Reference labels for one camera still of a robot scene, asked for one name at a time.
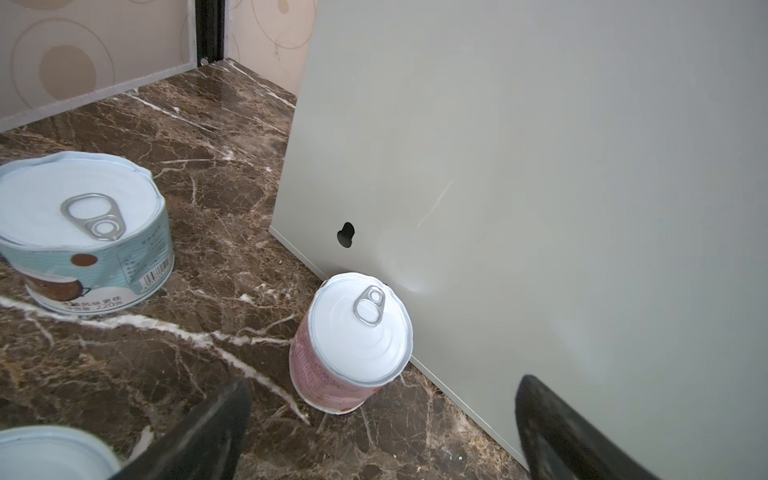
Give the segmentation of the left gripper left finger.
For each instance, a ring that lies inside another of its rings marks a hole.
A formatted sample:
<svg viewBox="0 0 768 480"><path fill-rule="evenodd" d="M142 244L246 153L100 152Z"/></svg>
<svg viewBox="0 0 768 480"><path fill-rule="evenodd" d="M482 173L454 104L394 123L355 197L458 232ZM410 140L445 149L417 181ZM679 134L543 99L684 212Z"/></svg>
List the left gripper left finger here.
<svg viewBox="0 0 768 480"><path fill-rule="evenodd" d="M194 407L115 479L232 479L251 410L248 383L233 379Z"/></svg>

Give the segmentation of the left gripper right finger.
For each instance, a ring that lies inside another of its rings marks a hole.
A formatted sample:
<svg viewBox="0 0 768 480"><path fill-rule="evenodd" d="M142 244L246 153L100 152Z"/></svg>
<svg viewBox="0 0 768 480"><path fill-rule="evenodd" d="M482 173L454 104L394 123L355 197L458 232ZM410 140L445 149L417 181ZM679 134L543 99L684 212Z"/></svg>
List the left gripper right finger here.
<svg viewBox="0 0 768 480"><path fill-rule="evenodd" d="M522 377L516 422L532 479L654 479L534 375Z"/></svg>

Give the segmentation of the orange pink label can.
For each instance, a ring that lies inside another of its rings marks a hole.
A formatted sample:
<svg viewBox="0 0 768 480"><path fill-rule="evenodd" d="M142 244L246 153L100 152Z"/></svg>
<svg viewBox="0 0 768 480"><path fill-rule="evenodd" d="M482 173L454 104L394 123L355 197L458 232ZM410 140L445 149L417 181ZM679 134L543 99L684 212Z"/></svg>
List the orange pink label can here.
<svg viewBox="0 0 768 480"><path fill-rule="evenodd" d="M41 425L1 431L2 479L109 479L121 469L113 450L83 430Z"/></svg>

